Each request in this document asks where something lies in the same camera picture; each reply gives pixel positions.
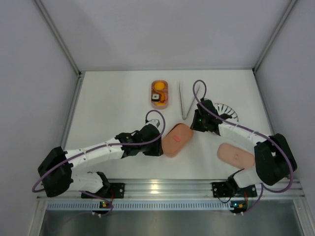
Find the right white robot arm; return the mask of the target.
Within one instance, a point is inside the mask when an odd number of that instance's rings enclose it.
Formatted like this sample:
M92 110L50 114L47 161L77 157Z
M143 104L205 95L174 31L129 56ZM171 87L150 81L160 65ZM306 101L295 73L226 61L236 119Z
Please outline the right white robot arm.
M243 158L242 151L253 155L254 164L241 167L230 180L238 188L254 184L272 186L293 176L297 163L284 135L265 135L240 125L231 115L219 114L209 99L201 99L194 112L191 129L211 132L237 143L240 148L230 153L234 160Z

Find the metal tongs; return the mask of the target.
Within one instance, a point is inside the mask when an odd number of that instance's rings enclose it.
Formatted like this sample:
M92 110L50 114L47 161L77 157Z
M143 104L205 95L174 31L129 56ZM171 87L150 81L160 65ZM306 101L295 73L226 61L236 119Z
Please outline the metal tongs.
M182 120L187 120L192 112L193 106L196 104L195 96L192 92L192 87L184 81L178 82L179 104Z

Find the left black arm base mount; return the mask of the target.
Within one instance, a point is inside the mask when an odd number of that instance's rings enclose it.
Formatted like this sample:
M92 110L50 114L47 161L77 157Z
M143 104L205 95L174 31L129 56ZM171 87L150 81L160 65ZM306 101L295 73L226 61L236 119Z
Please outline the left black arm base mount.
M106 198L106 199L123 199L125 194L125 183L110 183L108 189L100 189L98 192L93 193L98 197Z

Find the orange round toy food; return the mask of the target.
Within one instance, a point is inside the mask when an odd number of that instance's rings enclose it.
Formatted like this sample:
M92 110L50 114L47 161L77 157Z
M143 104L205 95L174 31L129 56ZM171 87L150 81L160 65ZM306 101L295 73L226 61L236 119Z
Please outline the orange round toy food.
M165 83L164 82L157 82L154 84L154 88L156 90L163 90L165 88Z

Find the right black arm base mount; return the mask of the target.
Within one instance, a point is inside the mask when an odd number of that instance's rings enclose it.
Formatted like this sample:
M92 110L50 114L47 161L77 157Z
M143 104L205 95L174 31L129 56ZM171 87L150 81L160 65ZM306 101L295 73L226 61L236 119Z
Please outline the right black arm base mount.
M254 185L240 188L227 181L212 182L212 191L215 198L234 198L234 197L257 197L257 190Z

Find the black white sushi roll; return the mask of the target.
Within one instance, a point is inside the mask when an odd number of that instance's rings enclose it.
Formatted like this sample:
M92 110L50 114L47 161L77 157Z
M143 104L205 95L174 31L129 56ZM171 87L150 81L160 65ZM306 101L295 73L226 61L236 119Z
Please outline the black white sushi roll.
M154 101L154 102L159 102L160 101L160 94L153 93L152 97L151 97L151 100Z

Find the striped round plate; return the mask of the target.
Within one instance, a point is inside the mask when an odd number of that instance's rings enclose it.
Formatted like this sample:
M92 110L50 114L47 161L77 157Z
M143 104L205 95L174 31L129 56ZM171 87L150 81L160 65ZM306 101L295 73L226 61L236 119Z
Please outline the striped round plate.
M236 122L239 121L239 117L238 117L236 111L232 107L230 107L226 104L222 104L222 103L214 103L214 107L216 108L219 116L221 116L223 114L227 114L227 115L231 116L231 118L234 119Z

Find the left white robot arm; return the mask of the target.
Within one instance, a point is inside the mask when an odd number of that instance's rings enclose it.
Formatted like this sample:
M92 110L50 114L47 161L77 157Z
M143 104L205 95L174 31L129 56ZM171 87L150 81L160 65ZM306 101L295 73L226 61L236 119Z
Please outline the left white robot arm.
M146 156L163 154L156 120L146 122L140 130L118 134L98 145L73 150L53 148L37 171L49 198L70 191L81 192L82 198L104 198L111 184L103 172L92 172L90 167L139 153Z

